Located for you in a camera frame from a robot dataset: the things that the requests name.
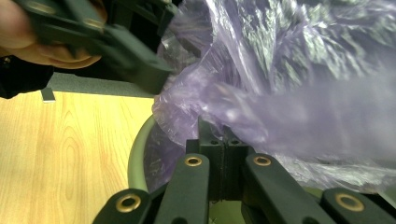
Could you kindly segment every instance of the wooden table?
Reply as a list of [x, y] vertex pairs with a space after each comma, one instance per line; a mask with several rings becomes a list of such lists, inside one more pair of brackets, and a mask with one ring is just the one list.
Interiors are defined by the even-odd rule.
[[0, 99], [0, 223], [92, 223], [128, 188], [152, 99], [39, 91]]

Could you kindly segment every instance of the transparent plastic wrap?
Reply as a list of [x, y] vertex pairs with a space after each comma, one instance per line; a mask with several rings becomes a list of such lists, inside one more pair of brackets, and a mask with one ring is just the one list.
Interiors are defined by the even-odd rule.
[[153, 106], [174, 151], [203, 115], [304, 186], [396, 183], [393, 1], [185, 0], [159, 55], [178, 74]]

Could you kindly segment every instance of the dark fabric sleeve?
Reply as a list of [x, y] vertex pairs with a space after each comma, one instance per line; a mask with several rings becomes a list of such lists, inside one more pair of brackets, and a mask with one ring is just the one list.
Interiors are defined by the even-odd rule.
[[0, 58], [0, 97], [10, 99], [19, 93], [47, 87], [53, 67], [28, 63], [17, 57]]

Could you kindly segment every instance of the purple plastic bag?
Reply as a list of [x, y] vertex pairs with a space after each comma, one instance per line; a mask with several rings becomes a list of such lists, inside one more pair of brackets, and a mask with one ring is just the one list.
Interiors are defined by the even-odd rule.
[[378, 192], [396, 183], [395, 18], [387, 0], [186, 0], [154, 117], [175, 152], [203, 115], [304, 186]]

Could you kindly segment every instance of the hand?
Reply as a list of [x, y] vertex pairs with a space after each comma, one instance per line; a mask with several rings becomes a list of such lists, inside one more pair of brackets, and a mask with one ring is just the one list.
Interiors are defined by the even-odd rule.
[[[106, 22], [107, 14], [102, 0], [91, 0]], [[36, 42], [29, 18], [12, 0], [0, 0], [0, 57], [14, 55], [26, 62], [53, 65], [65, 69], [77, 69], [97, 62], [84, 49], [74, 58], [62, 45], [42, 46]]]

